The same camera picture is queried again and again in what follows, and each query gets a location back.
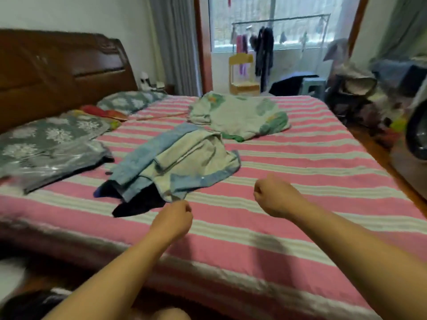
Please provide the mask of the person's left hand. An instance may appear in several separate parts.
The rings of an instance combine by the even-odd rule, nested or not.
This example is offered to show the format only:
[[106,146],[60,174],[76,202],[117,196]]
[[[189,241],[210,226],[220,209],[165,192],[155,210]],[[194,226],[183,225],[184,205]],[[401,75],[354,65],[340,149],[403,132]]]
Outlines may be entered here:
[[187,235],[190,230],[179,230],[174,225],[173,203],[168,204],[157,214],[149,230],[150,234],[169,245]]

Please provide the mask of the person's right hand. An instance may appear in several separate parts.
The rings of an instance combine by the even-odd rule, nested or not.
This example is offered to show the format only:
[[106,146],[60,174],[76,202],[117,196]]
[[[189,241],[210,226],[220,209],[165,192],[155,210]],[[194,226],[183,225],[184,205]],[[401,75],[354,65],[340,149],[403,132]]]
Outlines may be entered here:
[[292,220],[299,212],[309,206],[309,202],[290,183],[274,175],[267,175],[269,180],[268,202],[270,210],[264,210],[275,218]]

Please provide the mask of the person's left forearm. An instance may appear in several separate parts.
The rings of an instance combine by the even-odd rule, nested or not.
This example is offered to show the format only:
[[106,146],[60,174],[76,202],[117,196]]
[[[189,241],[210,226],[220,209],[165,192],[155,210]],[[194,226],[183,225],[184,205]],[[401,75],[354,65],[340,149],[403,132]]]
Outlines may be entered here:
[[127,316],[149,273],[173,241],[174,237],[151,230],[42,320],[118,320]]

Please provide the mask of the person's right forearm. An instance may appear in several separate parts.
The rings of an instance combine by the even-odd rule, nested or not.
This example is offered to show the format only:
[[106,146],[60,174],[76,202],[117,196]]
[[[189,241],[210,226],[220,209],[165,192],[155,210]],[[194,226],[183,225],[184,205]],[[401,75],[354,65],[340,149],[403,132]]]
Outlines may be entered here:
[[383,320],[427,320],[427,263],[314,204],[286,210]]

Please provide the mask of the dark navy garment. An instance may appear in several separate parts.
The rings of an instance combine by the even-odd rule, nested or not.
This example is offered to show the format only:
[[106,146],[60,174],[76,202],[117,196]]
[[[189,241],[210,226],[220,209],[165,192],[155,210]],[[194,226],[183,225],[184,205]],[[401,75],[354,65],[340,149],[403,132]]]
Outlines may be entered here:
[[112,212],[114,218],[141,215],[152,209],[163,208],[166,205],[166,201],[160,196],[153,183],[143,188],[129,202],[124,201],[110,181],[106,181],[98,187],[93,196],[95,198],[120,199],[120,204]]

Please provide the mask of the blue and beige garment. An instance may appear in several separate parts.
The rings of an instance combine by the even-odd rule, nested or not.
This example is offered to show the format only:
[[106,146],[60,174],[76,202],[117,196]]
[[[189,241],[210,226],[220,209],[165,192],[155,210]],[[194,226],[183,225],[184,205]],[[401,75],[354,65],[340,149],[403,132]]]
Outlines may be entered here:
[[238,151],[226,150],[220,132],[184,123],[127,154],[93,196],[128,203],[154,185],[171,203],[227,179],[240,167]]

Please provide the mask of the green floral folded blanket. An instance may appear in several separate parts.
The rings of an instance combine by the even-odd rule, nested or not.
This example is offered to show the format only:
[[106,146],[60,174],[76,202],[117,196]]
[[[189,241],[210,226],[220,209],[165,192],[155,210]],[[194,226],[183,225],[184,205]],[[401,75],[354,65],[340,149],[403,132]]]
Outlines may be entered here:
[[237,142],[277,134],[291,127],[287,113],[270,97],[235,96],[213,91],[193,103],[187,119]]

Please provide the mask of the black garment on stool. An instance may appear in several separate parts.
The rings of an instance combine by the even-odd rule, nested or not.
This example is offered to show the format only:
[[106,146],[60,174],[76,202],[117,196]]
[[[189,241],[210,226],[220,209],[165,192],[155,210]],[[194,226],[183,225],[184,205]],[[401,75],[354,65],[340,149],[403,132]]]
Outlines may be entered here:
[[284,75],[279,81],[274,82],[269,94],[273,96],[297,96],[300,92],[300,87],[304,78],[318,78],[317,74],[309,72],[294,72],[289,75]]

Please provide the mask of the yellow wooden child chair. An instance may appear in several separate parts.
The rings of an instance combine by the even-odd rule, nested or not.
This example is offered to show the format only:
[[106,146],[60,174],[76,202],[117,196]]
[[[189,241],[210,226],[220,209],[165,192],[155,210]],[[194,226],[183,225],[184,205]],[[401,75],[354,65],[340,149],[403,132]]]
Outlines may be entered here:
[[228,90],[232,95],[260,94],[260,83],[254,76],[252,54],[236,53],[228,59]]

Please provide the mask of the blue plastic stool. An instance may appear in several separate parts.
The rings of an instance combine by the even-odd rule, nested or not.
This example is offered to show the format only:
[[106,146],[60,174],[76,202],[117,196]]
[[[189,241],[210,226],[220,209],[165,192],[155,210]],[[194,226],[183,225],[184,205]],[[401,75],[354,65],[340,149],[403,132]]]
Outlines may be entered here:
[[324,102],[327,80],[321,77],[304,77],[298,95],[311,96]]

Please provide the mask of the grey floral pillow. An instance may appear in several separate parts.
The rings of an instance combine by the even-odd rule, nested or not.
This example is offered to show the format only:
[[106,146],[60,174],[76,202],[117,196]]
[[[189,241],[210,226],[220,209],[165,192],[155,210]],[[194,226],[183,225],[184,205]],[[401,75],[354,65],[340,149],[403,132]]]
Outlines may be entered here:
[[97,107],[104,111],[114,110],[129,116],[166,97],[168,94],[155,91],[117,92],[104,97],[97,103]]
[[67,112],[36,120],[0,135],[0,180],[9,179],[24,194],[78,173],[114,162],[96,138],[111,120]]

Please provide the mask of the red and yellow cloth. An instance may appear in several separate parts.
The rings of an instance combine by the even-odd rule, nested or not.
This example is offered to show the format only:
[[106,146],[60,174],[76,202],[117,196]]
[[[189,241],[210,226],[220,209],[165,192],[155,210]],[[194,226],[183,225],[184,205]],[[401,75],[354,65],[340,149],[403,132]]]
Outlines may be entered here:
[[109,131],[114,131],[121,126],[123,122],[128,121],[128,116],[115,110],[103,110],[95,105],[84,105],[78,109],[70,110],[68,113],[77,117],[96,116],[109,124]]

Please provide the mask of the dark hanging clothes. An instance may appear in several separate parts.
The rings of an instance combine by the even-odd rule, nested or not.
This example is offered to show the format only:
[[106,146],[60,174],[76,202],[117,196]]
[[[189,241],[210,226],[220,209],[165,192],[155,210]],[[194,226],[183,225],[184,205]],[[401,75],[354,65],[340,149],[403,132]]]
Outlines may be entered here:
[[260,93],[265,92],[273,67],[274,36],[270,27],[262,26],[258,35],[251,35],[249,44],[254,51],[255,77],[259,78]]

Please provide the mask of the purple hanging garment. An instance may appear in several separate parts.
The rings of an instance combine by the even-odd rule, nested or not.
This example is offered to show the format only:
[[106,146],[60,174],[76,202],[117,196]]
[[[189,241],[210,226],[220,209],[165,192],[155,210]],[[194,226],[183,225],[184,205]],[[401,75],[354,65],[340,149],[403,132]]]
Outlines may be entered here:
[[[246,34],[240,34],[236,37],[236,48],[237,53],[248,53],[248,40]],[[239,64],[239,75],[242,77],[248,77],[248,64]]]

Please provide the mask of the pile of clothes and bags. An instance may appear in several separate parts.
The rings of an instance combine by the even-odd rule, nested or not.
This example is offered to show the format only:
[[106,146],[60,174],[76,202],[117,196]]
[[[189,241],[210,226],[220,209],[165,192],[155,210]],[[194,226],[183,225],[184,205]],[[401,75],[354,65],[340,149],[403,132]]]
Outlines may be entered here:
[[365,128],[390,150],[405,129],[409,104],[427,77],[427,51],[413,57],[374,59],[371,70],[350,61],[348,41],[329,44],[323,59],[332,61],[324,102],[344,125]]

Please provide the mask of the metal clothes drying rack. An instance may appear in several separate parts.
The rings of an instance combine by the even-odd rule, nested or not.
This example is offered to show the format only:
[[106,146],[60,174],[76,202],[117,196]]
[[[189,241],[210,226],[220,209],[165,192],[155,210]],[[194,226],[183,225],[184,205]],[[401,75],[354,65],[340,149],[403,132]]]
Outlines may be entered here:
[[272,30],[273,68],[272,75],[281,76],[293,72],[322,74],[322,56],[334,34],[331,14],[291,16],[269,20],[232,22],[230,44],[237,51],[237,36],[246,34],[248,48],[253,52],[250,37],[257,36],[261,28]]

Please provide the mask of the grey curtain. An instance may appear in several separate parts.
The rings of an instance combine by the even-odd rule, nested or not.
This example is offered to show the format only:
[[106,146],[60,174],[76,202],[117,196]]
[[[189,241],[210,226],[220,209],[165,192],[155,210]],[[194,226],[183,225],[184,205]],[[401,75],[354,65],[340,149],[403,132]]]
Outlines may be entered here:
[[181,96],[201,96],[194,0],[149,0],[167,84]]

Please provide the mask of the brown wooden headboard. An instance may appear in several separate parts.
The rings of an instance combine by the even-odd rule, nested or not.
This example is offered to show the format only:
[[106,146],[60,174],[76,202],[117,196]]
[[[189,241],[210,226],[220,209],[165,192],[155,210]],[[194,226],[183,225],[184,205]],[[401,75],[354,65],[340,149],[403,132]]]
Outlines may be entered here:
[[0,134],[137,89],[119,39],[0,28]]

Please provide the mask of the teal curtain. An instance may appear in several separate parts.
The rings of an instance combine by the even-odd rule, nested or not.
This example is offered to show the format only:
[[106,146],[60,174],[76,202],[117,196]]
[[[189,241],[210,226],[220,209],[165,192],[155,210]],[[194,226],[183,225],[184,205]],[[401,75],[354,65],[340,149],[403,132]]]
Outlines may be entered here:
[[409,57],[412,46],[427,30],[427,0],[397,0],[376,58]]

